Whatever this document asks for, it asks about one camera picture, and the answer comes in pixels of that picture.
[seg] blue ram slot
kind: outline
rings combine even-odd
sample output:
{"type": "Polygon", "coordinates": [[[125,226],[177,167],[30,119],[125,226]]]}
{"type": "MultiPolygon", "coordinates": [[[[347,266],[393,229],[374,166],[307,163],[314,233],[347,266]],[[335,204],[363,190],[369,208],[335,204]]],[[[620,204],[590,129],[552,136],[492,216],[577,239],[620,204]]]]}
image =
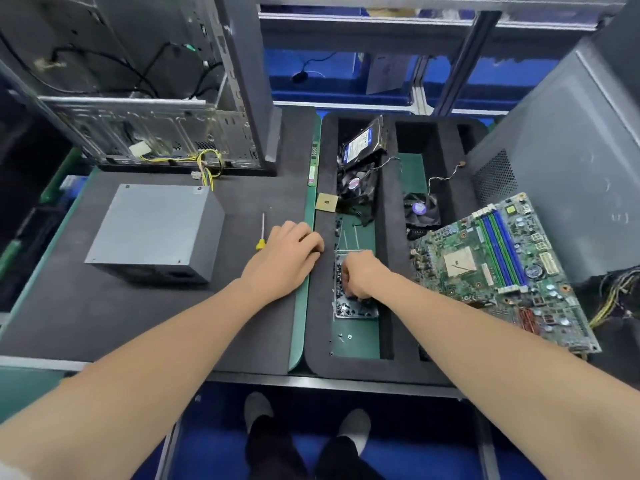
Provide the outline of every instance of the blue ram slot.
{"type": "Polygon", "coordinates": [[[500,245],[498,244],[498,240],[496,239],[495,234],[493,233],[491,222],[489,222],[489,217],[483,216],[482,222],[484,223],[484,227],[486,229],[487,234],[489,234],[489,241],[491,241],[491,247],[495,252],[495,256],[498,258],[498,265],[500,266],[500,272],[502,273],[504,283],[507,286],[511,286],[512,284],[514,284],[514,282],[511,281],[511,276],[509,275],[509,269],[507,268],[507,265],[505,264],[504,259],[502,257],[502,251],[500,250],[500,245]]]}
{"type": "Polygon", "coordinates": [[[513,240],[511,239],[511,234],[507,230],[504,221],[502,220],[502,216],[498,213],[497,210],[493,211],[493,216],[495,217],[496,222],[498,222],[498,228],[500,229],[500,233],[502,234],[502,240],[507,245],[507,251],[509,252],[509,256],[511,256],[511,261],[513,263],[513,267],[516,270],[516,274],[518,275],[518,281],[520,282],[520,286],[524,286],[527,284],[527,277],[524,274],[524,270],[522,268],[522,264],[520,263],[520,259],[518,258],[518,253],[516,252],[516,248],[513,245],[513,240]]]}

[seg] screwdriver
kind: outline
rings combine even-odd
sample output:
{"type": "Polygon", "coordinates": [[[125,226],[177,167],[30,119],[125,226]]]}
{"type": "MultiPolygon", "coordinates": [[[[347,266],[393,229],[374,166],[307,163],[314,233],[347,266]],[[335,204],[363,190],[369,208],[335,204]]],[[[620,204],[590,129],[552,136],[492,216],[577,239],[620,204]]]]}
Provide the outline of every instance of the screwdriver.
{"type": "Polygon", "coordinates": [[[267,245],[267,243],[264,241],[264,212],[262,213],[262,237],[260,238],[260,241],[258,241],[258,244],[255,247],[256,251],[260,251],[261,249],[264,249],[264,247],[267,245]]]}

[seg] gray power supply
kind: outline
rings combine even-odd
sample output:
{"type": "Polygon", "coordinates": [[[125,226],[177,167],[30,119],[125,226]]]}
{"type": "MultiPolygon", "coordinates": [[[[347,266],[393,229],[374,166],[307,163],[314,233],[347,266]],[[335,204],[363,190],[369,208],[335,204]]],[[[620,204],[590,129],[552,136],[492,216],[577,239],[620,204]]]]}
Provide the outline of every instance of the gray power supply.
{"type": "Polygon", "coordinates": [[[130,282],[208,283],[224,218],[208,187],[122,184],[84,262],[130,282]]]}

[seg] left hand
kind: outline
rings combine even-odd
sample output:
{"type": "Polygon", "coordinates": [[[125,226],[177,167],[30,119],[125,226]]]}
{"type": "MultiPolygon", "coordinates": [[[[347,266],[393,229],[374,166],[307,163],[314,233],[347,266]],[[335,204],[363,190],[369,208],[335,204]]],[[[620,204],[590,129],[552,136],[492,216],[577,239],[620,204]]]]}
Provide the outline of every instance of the left hand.
{"type": "Polygon", "coordinates": [[[298,288],[323,251],[324,240],[309,224],[287,221],[271,230],[265,248],[245,266],[241,282],[270,303],[298,288]]]}

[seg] blue hard drive label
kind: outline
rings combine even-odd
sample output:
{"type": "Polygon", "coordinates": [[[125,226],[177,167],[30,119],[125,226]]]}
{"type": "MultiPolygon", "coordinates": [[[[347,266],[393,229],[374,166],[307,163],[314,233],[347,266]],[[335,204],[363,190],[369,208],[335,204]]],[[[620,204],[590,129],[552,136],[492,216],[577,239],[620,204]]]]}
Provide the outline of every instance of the blue hard drive label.
{"type": "Polygon", "coordinates": [[[366,147],[368,147],[373,141],[373,128],[368,128],[361,135],[359,135],[356,139],[350,142],[347,145],[347,148],[344,151],[344,160],[345,164],[357,158],[357,156],[363,151],[366,147]]]}

